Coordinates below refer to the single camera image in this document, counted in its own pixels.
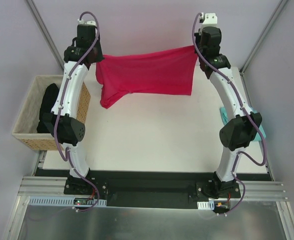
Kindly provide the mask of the pink t shirt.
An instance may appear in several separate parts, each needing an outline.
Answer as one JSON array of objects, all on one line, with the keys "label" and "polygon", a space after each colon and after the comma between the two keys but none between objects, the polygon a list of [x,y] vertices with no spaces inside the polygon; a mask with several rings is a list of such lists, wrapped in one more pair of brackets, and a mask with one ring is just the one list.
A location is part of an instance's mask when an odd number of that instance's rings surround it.
[{"label": "pink t shirt", "polygon": [[189,96],[197,58],[192,45],[148,54],[105,55],[95,71],[102,85],[100,105],[108,109],[132,93]]}]

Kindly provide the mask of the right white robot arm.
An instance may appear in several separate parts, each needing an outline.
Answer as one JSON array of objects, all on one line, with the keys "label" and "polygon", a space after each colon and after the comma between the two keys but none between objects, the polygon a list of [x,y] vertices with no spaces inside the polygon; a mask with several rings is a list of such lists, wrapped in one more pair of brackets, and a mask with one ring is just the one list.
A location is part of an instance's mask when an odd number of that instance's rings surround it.
[{"label": "right white robot arm", "polygon": [[240,156],[255,139],[262,123],[260,113],[254,113],[234,82],[228,58],[221,50],[222,31],[215,13],[198,13],[193,22],[200,23],[193,32],[193,45],[200,69],[216,89],[225,108],[228,122],[219,131],[223,152],[211,182],[212,192],[224,197],[236,183],[236,170]]}]

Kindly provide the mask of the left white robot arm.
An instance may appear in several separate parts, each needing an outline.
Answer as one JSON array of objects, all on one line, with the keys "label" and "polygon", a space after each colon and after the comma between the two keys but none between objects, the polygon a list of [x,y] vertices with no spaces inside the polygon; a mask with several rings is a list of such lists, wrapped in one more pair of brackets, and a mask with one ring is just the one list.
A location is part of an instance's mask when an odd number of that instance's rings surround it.
[{"label": "left white robot arm", "polygon": [[63,77],[57,98],[50,112],[42,116],[61,158],[69,163],[70,176],[79,178],[75,188],[83,195],[92,191],[93,183],[86,178],[90,170],[82,144],[86,128],[77,115],[90,66],[102,60],[98,23],[95,20],[79,19],[76,37],[64,51]]}]

